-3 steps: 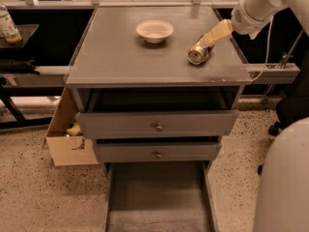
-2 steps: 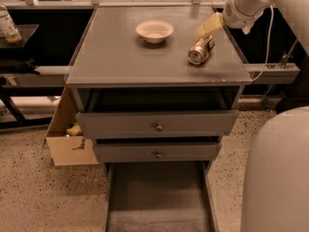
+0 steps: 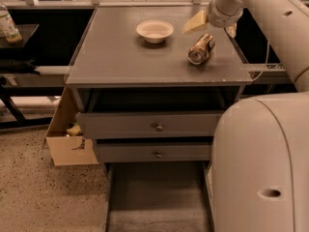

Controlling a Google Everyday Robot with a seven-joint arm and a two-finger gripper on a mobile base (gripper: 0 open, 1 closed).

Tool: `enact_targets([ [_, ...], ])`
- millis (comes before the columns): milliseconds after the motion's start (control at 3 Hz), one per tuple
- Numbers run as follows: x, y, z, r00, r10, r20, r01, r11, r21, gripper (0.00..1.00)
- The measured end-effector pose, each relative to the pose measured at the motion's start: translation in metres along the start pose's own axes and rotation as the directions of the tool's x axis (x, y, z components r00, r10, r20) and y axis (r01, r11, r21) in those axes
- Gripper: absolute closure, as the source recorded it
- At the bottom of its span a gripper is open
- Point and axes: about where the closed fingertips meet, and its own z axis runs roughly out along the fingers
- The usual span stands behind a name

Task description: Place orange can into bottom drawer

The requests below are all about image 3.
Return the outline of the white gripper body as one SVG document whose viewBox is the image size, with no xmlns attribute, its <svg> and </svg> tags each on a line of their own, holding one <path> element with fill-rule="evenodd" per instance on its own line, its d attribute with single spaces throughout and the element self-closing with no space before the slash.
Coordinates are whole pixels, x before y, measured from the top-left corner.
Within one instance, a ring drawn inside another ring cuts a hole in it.
<svg viewBox="0 0 309 232">
<path fill-rule="evenodd" d="M 232 26 L 242 14 L 242 0 L 211 0 L 208 6 L 208 21 L 218 28 Z"/>
</svg>

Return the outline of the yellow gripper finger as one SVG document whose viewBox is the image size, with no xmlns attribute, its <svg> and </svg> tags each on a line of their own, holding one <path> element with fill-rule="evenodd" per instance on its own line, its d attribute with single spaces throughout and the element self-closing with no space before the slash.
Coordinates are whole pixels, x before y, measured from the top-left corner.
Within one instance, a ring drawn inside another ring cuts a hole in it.
<svg viewBox="0 0 309 232">
<path fill-rule="evenodd" d="M 203 31 L 207 28 L 207 24 L 207 13 L 205 11 L 200 11 L 183 26 L 182 33 L 188 35 L 194 32 Z"/>
<path fill-rule="evenodd" d="M 231 38 L 234 38 L 237 34 L 237 25 L 234 23 L 233 25 L 226 27 L 225 30 Z"/>
</svg>

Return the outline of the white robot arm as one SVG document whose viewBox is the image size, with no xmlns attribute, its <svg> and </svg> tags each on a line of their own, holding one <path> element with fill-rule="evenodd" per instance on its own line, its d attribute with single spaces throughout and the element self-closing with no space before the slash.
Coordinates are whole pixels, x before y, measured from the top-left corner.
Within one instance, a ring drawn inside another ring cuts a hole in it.
<svg viewBox="0 0 309 232">
<path fill-rule="evenodd" d="M 211 0 L 207 21 L 259 24 L 295 91 L 239 101 L 212 154 L 214 232 L 309 232 L 309 14 L 299 0 Z"/>
</svg>

